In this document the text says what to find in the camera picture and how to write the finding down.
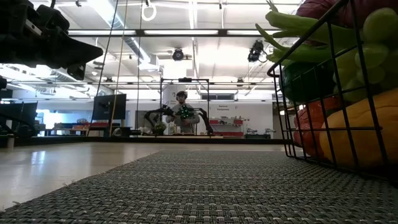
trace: gray textured mat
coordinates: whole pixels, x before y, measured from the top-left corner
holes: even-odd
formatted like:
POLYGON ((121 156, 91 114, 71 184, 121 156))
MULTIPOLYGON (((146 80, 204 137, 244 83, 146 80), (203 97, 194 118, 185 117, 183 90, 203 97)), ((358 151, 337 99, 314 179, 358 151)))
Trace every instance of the gray textured mat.
POLYGON ((0 223, 397 223, 398 190, 280 152, 162 151, 0 213, 0 223))

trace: orange squash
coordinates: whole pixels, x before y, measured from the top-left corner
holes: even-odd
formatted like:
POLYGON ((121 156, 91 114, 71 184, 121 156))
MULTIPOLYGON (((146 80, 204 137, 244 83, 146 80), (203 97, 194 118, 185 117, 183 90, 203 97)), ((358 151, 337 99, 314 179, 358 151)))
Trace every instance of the orange squash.
MULTIPOLYGON (((398 163, 398 88, 373 97, 387 155, 391 163, 398 163)), ((373 127, 373 119, 366 98, 347 107, 349 125, 351 127, 373 127)), ((328 117, 331 128, 345 128, 342 111, 328 117)), ((351 131, 354 146, 358 155, 359 166, 362 168, 383 165, 379 142, 375 131, 351 131)), ((339 166, 353 167, 354 160, 349 144, 347 131, 331 131, 331 139, 339 166)), ((327 159, 332 161, 328 136, 325 131, 320 133, 320 145, 327 159)))

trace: person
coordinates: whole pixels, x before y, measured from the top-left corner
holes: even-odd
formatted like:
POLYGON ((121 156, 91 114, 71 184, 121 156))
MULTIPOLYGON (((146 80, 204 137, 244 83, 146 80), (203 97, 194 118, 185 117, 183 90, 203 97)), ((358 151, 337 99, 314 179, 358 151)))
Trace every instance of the person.
MULTIPOLYGON (((172 111, 174 111, 174 113, 177 113, 178 111, 180 111, 180 109, 183 105, 186 105, 187 108, 193 108, 191 105, 189 105, 185 102, 187 97, 188 97, 188 93, 186 93, 185 91, 180 91, 176 94, 176 99, 178 101, 178 104, 172 108, 172 111)), ((192 117, 184 119, 184 120, 181 120, 181 117, 177 116, 177 115, 166 117, 167 123, 170 123, 172 121, 174 121, 176 126, 179 126, 181 128, 181 133, 192 133, 193 134, 193 133, 195 133, 193 131, 194 124, 199 123, 200 119, 199 119, 198 115, 193 115, 192 117)))

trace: white floor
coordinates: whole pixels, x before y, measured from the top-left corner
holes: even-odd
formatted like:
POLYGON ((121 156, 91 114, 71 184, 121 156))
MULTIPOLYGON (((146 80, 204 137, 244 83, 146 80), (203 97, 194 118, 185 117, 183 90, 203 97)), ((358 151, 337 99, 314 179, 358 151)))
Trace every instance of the white floor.
POLYGON ((0 149, 0 210, 164 149, 284 151, 283 146, 88 142, 0 149))

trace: white wall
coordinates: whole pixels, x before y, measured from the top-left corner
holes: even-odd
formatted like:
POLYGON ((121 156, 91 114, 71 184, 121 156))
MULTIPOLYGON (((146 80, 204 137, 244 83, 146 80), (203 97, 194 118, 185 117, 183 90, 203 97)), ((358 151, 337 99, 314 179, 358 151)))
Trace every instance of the white wall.
MULTIPOLYGON (((194 108, 203 108, 207 111, 207 102, 190 103, 194 108)), ((147 111, 159 108, 159 102, 140 102, 138 110, 147 111)), ((87 101, 39 101, 38 109, 42 110, 92 110, 93 102, 87 101)), ((135 111, 137 110, 136 102, 127 102, 126 110, 130 111, 130 124, 135 125, 135 111)), ((244 128, 258 130, 259 134, 264 134, 266 128, 273 128, 272 124, 272 103, 256 102, 228 102, 228 103, 210 103, 210 117, 219 118, 221 116, 239 117, 249 119, 244 128)), ((198 133, 205 131, 205 125, 201 121, 198 125, 198 133)))

